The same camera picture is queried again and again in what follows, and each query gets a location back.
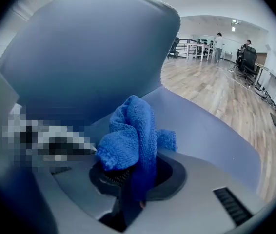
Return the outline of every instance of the microfiber cloth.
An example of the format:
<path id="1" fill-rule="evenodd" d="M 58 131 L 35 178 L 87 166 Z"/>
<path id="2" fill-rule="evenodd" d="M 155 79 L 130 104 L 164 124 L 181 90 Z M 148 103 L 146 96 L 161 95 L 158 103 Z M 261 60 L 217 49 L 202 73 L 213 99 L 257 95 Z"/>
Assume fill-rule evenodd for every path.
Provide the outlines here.
<path id="1" fill-rule="evenodd" d="M 110 118 L 106 134 L 96 156 L 106 171 L 134 166 L 132 192 L 135 200 L 144 200 L 156 178 L 157 148 L 176 150 L 174 131 L 156 130 L 153 110 L 137 96 L 130 96 Z"/>

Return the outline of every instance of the black office chair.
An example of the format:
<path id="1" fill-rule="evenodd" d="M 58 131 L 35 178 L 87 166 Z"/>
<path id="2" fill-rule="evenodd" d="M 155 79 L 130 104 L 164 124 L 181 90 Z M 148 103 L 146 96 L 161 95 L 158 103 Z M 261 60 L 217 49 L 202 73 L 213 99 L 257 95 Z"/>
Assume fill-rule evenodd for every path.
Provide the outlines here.
<path id="1" fill-rule="evenodd" d="M 256 50 L 252 47 L 247 46 L 243 52 L 243 59 L 241 64 L 241 69 L 245 74 L 241 75 L 240 77 L 244 77 L 250 81 L 249 84 L 246 85 L 253 85 L 252 80 L 250 79 L 249 75 L 258 75 L 259 69 L 255 71 L 255 62 L 257 59 Z"/>
<path id="2" fill-rule="evenodd" d="M 170 51 L 168 52 L 167 58 L 169 58 L 169 56 L 178 57 L 179 52 L 177 51 L 177 45 L 179 44 L 179 42 L 179 37 L 176 37 Z"/>

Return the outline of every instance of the white desk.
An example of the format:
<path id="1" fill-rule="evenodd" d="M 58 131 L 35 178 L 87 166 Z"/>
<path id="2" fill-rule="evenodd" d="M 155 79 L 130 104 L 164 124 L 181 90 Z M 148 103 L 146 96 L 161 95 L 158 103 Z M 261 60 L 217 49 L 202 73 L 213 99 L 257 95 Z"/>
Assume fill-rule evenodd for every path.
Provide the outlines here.
<path id="1" fill-rule="evenodd" d="M 226 56 L 229 56 L 229 59 L 227 59 L 227 60 L 229 60 L 229 61 L 230 61 L 230 64 L 231 64 L 231 61 L 232 61 L 232 54 L 230 54 L 230 53 L 228 53 L 228 52 L 225 52 L 225 53 L 224 53 L 224 60 L 226 59 Z"/>
<path id="2" fill-rule="evenodd" d="M 276 73 L 273 70 L 270 70 L 269 68 L 265 67 L 264 65 L 261 65 L 261 64 L 258 64 L 258 63 L 255 63 L 255 65 L 257 67 L 259 67 L 260 70 L 258 72 L 258 75 L 257 75 L 256 81 L 254 83 L 254 86 L 256 86 L 256 84 L 258 83 L 258 80 L 259 80 L 259 78 L 260 78 L 263 70 L 266 70 L 267 72 L 269 72 L 269 75 L 265 77 L 265 79 L 264 79 L 264 81 L 263 81 L 263 83 L 262 83 L 262 85 L 260 87 L 260 89 L 262 90 L 267 85 L 267 83 L 268 83 L 268 81 L 269 81 L 269 79 L 270 79 L 271 76 L 273 76 L 273 77 L 276 78 Z M 273 95 L 271 95 L 271 99 L 274 100 L 275 97 L 276 97 L 276 91 L 274 92 Z"/>
<path id="3" fill-rule="evenodd" d="M 261 76 L 261 73 L 262 73 L 263 69 L 266 70 L 266 71 L 269 71 L 268 68 L 266 68 L 265 66 L 263 66 L 263 65 L 261 65 L 261 64 L 255 63 L 255 65 L 256 65 L 257 67 L 259 67 L 259 72 L 258 72 L 256 81 L 255 81 L 255 83 L 254 83 L 254 86 L 256 86 L 256 84 L 258 83 L 258 80 L 259 80 L 259 78 L 260 78 L 260 76 Z"/>
<path id="4" fill-rule="evenodd" d="M 209 45 L 199 44 L 199 43 L 188 43 L 187 44 L 187 59 L 189 59 L 189 51 L 190 51 L 190 47 L 191 46 L 195 46 L 196 47 L 196 54 L 195 54 L 196 58 L 197 58 L 197 47 L 202 47 L 201 62 L 203 62 L 204 49 L 208 49 L 208 52 L 207 52 L 207 60 L 208 60 L 208 58 L 210 56 L 210 49 L 211 49 L 211 47 Z"/>

